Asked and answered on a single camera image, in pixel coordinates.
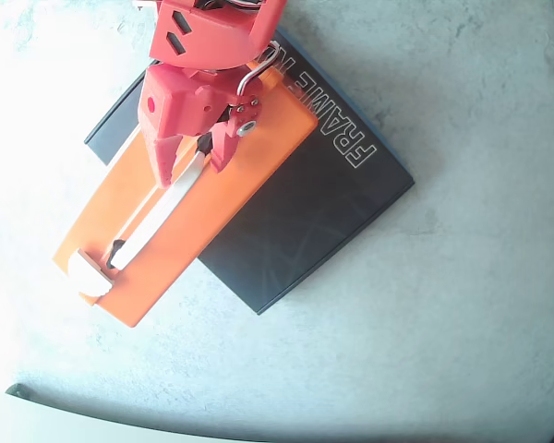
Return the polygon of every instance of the metal hook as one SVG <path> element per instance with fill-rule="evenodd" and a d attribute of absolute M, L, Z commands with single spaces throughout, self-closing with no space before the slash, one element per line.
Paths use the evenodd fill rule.
<path fill-rule="evenodd" d="M 253 78 L 259 76 L 263 72 L 265 72 L 275 60 L 277 60 L 277 57 L 279 56 L 279 50 L 281 49 L 281 45 L 276 42 L 275 40 L 271 41 L 269 43 L 269 47 L 273 49 L 273 54 L 271 54 L 269 57 L 267 57 L 267 60 L 260 63 L 257 67 L 255 67 L 252 71 L 250 71 L 248 74 L 246 74 L 242 80 L 240 80 L 240 84 L 238 85 L 238 89 L 236 90 L 236 94 L 239 96 L 244 95 L 244 91 L 248 86 L 248 83 L 250 83 L 250 80 Z"/>

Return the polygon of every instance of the orange tray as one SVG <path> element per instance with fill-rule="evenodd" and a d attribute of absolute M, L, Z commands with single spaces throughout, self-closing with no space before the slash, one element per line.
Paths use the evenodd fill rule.
<path fill-rule="evenodd" d="M 206 168 L 163 227 L 124 270 L 105 266 L 112 242 L 127 238 L 162 195 L 156 188 L 139 129 L 132 134 L 88 205 L 54 256 L 67 273 L 70 256 L 82 249 L 114 279 L 99 305 L 129 327 L 136 326 L 187 266 L 314 130 L 316 117 L 299 102 L 276 72 L 263 76 L 266 95 L 253 133 L 243 138 L 219 174 Z M 185 138 L 174 176 L 185 169 L 197 141 Z"/>

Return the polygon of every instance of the concrete surface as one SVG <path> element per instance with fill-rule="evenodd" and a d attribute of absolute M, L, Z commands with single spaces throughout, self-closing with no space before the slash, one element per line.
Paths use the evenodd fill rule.
<path fill-rule="evenodd" d="M 208 436 L 548 442 L 551 2 L 291 0 L 417 187 L 262 317 L 196 262 L 136 329 L 50 263 L 104 171 L 82 139 L 148 61 L 128 3 L 0 1 L 0 383 Z"/>

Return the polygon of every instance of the white strip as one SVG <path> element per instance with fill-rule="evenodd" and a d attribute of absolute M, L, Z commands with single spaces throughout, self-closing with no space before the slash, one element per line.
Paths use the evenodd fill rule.
<path fill-rule="evenodd" d="M 191 163 L 176 179 L 170 188 L 158 200 L 156 205 L 146 215 L 126 243 L 116 252 L 111 264 L 117 269 L 124 269 L 139 251 L 158 232 L 170 217 L 176 206 L 185 197 L 191 187 L 197 182 L 205 167 L 205 154 L 197 151 Z"/>

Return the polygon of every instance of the red robotic gripper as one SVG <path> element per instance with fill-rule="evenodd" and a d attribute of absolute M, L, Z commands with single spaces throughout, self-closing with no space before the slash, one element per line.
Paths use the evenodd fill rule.
<path fill-rule="evenodd" d="M 239 139 L 254 129 L 262 109 L 259 79 L 248 83 L 246 95 L 236 94 L 249 72 L 247 66 L 214 73 L 167 64 L 148 68 L 138 119 L 159 187 L 172 183 L 176 151 L 183 136 L 211 132 L 211 165 L 216 172 L 232 160 Z"/>
<path fill-rule="evenodd" d="M 245 65 L 267 48 L 286 3 L 262 0 L 246 10 L 223 0 L 163 0 L 150 57 L 193 69 Z"/>
<path fill-rule="evenodd" d="M 146 72 L 138 119 L 159 187 L 172 183 L 183 136 L 211 134 L 211 165 L 219 172 L 254 129 L 262 82 L 246 64 L 267 49 L 286 2 L 157 2 L 151 57 L 161 63 Z M 276 56 L 278 45 L 271 45 Z"/>

